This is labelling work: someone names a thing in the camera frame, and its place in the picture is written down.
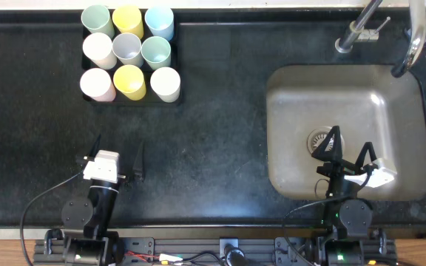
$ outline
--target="faucet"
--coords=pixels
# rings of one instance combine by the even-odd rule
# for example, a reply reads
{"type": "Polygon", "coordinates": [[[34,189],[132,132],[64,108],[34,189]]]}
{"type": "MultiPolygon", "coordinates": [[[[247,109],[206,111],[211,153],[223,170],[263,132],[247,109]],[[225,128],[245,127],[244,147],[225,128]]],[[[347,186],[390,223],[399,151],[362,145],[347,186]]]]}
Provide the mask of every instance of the faucet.
{"type": "MultiPolygon", "coordinates": [[[[390,20],[386,21],[374,31],[365,30],[365,24],[369,18],[374,14],[382,0],[371,0],[365,9],[361,12],[356,21],[349,24],[343,38],[337,39],[335,48],[338,52],[348,53],[353,48],[354,42],[357,41],[376,41],[379,36],[379,31],[390,20]]],[[[417,61],[420,52],[423,49],[426,37],[426,16],[425,16],[425,2],[423,0],[408,0],[410,8],[410,19],[412,23],[412,36],[410,37],[410,44],[405,57],[401,63],[397,63],[391,70],[392,76],[395,78],[402,77],[417,61]]]]}

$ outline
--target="white wall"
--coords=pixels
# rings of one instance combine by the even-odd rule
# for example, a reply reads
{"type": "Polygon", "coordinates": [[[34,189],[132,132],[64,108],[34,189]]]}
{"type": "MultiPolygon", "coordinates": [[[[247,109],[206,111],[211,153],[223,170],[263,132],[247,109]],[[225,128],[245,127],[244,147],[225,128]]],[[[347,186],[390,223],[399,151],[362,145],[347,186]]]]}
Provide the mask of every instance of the white wall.
{"type": "MultiPolygon", "coordinates": [[[[71,10],[91,4],[116,8],[136,4],[139,8],[166,5],[173,8],[252,7],[364,7],[369,0],[0,0],[0,10],[71,10]]],[[[407,7],[408,0],[384,0],[381,7],[407,7]]]]}

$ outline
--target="sink drain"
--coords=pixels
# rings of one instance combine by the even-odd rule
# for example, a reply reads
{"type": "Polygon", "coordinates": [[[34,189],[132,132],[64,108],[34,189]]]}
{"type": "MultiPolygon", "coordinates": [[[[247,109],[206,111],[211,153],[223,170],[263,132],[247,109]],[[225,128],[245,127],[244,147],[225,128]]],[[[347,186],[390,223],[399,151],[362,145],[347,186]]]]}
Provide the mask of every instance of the sink drain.
{"type": "MultiPolygon", "coordinates": [[[[330,132],[330,126],[321,126],[318,129],[313,130],[307,139],[307,147],[310,153],[313,153],[316,148],[325,140],[326,135],[330,132]]],[[[326,147],[326,151],[329,151],[333,148],[334,137],[331,138],[330,143],[326,147]]],[[[343,149],[343,153],[345,152],[345,140],[341,135],[341,146],[343,149]]]]}

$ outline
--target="sink basin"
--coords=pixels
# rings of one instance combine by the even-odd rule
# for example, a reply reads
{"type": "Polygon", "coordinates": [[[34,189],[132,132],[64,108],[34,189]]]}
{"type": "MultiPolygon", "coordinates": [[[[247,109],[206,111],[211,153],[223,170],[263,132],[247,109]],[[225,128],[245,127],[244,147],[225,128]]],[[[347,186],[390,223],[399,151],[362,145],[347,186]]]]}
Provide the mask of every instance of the sink basin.
{"type": "MultiPolygon", "coordinates": [[[[310,150],[339,126],[343,159],[354,162],[365,142],[392,161],[393,182],[364,188],[370,200],[414,200],[426,195],[426,123],[419,82],[394,78],[391,66],[286,66],[267,84],[268,171],[286,197],[315,200],[320,178],[310,150]]],[[[326,182],[317,195],[325,196],[326,182]]]]}

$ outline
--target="cup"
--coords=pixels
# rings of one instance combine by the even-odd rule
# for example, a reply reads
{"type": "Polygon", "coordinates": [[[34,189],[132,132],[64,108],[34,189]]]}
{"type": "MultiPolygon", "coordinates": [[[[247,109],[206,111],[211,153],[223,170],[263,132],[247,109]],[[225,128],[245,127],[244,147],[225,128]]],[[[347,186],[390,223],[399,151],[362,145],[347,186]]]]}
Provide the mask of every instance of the cup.
{"type": "Polygon", "coordinates": [[[147,38],[142,44],[141,53],[153,70],[170,67],[171,49],[165,38],[159,36],[147,38]]]}
{"type": "Polygon", "coordinates": [[[121,33],[136,34],[139,39],[144,36],[141,11],[135,5],[125,5],[116,8],[112,21],[121,33]]]}
{"type": "Polygon", "coordinates": [[[116,97],[108,72],[94,68],[87,70],[80,79],[81,91],[96,101],[113,101],[116,97]]]}
{"type": "Polygon", "coordinates": [[[174,37],[174,13],[168,7],[151,7],[146,12],[146,24],[154,36],[167,41],[174,37]]]}
{"type": "Polygon", "coordinates": [[[111,69],[117,63],[111,38],[104,33],[88,35],[83,42],[83,53],[102,69],[111,69]]]}
{"type": "Polygon", "coordinates": [[[180,95],[180,76],[173,68],[161,67],[152,74],[151,87],[164,102],[174,102],[180,95]]]}
{"type": "Polygon", "coordinates": [[[115,35],[115,29],[112,26],[111,15],[107,7],[97,4],[87,7],[81,13],[81,23],[91,33],[104,33],[110,38],[115,35]]]}
{"type": "Polygon", "coordinates": [[[123,64],[142,67],[141,40],[132,33],[121,33],[112,42],[112,52],[123,64]]]}
{"type": "Polygon", "coordinates": [[[118,68],[113,81],[116,89],[131,100],[140,100],[146,95],[146,83],[139,67],[125,65],[118,68]]]}

